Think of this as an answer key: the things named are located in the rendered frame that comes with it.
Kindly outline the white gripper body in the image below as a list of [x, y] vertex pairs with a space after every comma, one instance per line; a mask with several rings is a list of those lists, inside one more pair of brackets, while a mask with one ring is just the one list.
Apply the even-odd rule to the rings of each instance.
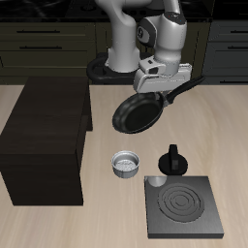
[[172, 77], [147, 75], [138, 69], [134, 79], [134, 90], [138, 93], [172, 91], [191, 78], [192, 66], [180, 64], [178, 72]]

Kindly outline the black frying pan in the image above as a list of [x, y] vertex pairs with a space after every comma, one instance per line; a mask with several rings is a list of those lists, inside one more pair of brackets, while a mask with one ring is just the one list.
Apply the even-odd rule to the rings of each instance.
[[113, 128], [124, 134], [141, 133], [153, 126], [163, 110], [176, 96], [199, 85], [205, 76], [195, 77], [176, 87], [170, 93], [137, 93], [126, 99], [112, 117]]

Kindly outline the round black knob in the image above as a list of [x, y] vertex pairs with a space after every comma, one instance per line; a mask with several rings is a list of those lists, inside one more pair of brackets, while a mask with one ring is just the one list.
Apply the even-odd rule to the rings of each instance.
[[188, 162], [178, 153], [177, 145], [171, 144], [169, 152], [160, 157], [158, 168], [165, 175], [183, 175], [188, 169]]

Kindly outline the small grey fluted dish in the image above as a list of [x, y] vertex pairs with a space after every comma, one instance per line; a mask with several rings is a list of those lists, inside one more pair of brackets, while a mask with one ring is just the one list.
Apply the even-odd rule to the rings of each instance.
[[112, 156], [111, 165], [116, 176], [131, 178], [139, 170], [140, 157], [132, 151], [122, 150]]

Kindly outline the dark kitchen cupboards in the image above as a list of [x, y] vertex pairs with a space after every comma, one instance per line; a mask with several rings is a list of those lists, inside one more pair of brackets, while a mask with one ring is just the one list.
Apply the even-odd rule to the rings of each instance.
[[[230, 40], [208, 36], [222, 18], [219, 1], [180, 0], [187, 19], [181, 61], [207, 84], [247, 84], [247, 19], [231, 22]], [[0, 0], [0, 84], [30, 77], [84, 77], [87, 65], [112, 46], [109, 17], [95, 0]]]

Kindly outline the dark grey stove plate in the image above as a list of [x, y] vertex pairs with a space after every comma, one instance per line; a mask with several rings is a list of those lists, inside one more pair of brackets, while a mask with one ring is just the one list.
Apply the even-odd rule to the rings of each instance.
[[207, 176], [146, 176], [144, 193], [149, 238], [224, 236]]

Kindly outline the dark wooden cabinet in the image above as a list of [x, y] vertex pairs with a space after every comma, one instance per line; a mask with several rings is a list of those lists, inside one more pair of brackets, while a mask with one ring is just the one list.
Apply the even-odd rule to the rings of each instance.
[[82, 205], [80, 166], [93, 129], [87, 77], [30, 77], [0, 134], [14, 205]]

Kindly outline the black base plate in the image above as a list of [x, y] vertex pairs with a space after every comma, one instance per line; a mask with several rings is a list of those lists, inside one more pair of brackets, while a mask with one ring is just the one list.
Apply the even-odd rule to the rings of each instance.
[[134, 55], [101, 52], [87, 65], [87, 76], [96, 85], [132, 85], [141, 59], [150, 57], [149, 52], [136, 51]]

